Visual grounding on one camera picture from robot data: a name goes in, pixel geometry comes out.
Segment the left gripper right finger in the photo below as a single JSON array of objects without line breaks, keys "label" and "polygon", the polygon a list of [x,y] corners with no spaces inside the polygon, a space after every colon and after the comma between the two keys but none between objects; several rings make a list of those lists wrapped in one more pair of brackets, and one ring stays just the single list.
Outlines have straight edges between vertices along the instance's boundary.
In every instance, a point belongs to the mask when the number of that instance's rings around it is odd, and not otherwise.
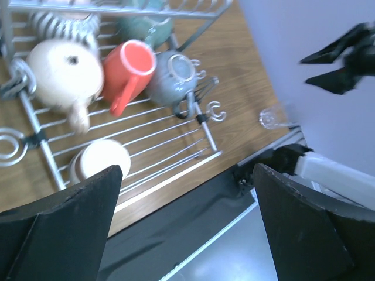
[{"label": "left gripper right finger", "polygon": [[374,280],[374,211],[253,170],[278,280]]}]

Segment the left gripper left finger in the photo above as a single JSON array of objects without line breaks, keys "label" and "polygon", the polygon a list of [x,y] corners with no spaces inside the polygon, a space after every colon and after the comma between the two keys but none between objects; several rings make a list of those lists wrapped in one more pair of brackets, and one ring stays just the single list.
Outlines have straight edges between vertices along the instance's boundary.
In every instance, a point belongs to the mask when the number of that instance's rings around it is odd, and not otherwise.
[{"label": "left gripper left finger", "polygon": [[121,182],[112,165],[1,212],[1,280],[96,280]]}]

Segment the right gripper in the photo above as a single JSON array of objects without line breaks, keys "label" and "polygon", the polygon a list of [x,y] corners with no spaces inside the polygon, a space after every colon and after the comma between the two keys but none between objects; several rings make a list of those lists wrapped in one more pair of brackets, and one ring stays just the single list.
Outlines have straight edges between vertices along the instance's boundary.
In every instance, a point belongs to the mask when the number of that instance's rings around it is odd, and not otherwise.
[{"label": "right gripper", "polygon": [[343,95],[354,89],[363,77],[374,76],[374,26],[369,23],[357,24],[333,43],[301,59],[300,63],[330,64],[348,47],[352,50],[344,57],[344,68],[310,77],[305,83]]}]

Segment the clear glass cup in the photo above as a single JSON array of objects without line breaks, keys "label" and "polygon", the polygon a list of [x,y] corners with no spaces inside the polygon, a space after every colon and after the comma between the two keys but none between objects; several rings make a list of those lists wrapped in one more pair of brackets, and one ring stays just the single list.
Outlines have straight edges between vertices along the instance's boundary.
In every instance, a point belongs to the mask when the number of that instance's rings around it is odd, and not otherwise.
[{"label": "clear glass cup", "polygon": [[279,101],[262,110],[258,120],[265,129],[293,128],[299,125],[298,111],[291,102]]}]

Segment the steel tumbler cup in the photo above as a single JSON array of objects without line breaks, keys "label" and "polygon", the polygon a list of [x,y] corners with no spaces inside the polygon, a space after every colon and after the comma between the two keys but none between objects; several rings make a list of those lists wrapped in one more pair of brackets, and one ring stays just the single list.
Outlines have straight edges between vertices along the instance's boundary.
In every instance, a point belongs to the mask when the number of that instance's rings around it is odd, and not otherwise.
[{"label": "steel tumbler cup", "polygon": [[96,140],[72,158],[69,164],[70,184],[82,182],[112,165],[119,165],[124,180],[131,168],[128,150],[113,139]]}]

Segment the beige ceramic mug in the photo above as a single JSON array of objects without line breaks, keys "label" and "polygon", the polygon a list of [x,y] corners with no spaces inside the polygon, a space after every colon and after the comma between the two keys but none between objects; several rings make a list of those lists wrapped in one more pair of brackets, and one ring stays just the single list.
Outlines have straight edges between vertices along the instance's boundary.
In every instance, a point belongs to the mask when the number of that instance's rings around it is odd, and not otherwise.
[{"label": "beige ceramic mug", "polygon": [[66,114],[73,132],[86,134],[90,128],[88,106],[104,86],[100,59],[79,43],[48,39],[30,51],[26,63],[36,80],[38,101]]}]

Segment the orange mug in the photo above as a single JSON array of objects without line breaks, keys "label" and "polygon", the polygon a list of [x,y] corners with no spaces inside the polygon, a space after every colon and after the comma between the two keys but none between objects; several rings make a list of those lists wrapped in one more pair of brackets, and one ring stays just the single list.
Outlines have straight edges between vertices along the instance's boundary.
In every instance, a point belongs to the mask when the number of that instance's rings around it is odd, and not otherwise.
[{"label": "orange mug", "polygon": [[103,61],[103,98],[111,103],[110,112],[119,117],[127,105],[150,82],[156,70],[154,51],[140,40],[129,40],[112,50]]}]

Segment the teal ceramic mug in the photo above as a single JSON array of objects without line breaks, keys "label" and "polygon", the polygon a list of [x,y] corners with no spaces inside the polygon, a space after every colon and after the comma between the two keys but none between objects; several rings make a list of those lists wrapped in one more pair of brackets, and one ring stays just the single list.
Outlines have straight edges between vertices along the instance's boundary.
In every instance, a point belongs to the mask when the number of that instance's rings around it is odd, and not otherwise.
[{"label": "teal ceramic mug", "polygon": [[117,18],[117,35],[120,41],[140,40],[153,50],[169,39],[173,27],[174,21],[170,17],[124,16]]}]

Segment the white ribbed mug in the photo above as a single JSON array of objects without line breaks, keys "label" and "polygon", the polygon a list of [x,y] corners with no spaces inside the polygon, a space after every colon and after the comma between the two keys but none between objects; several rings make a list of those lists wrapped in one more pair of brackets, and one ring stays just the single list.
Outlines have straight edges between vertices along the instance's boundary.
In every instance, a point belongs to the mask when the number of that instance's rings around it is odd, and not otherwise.
[{"label": "white ribbed mug", "polygon": [[97,36],[101,17],[89,13],[79,15],[62,12],[32,12],[28,22],[39,41],[62,39],[79,43],[100,57]]}]

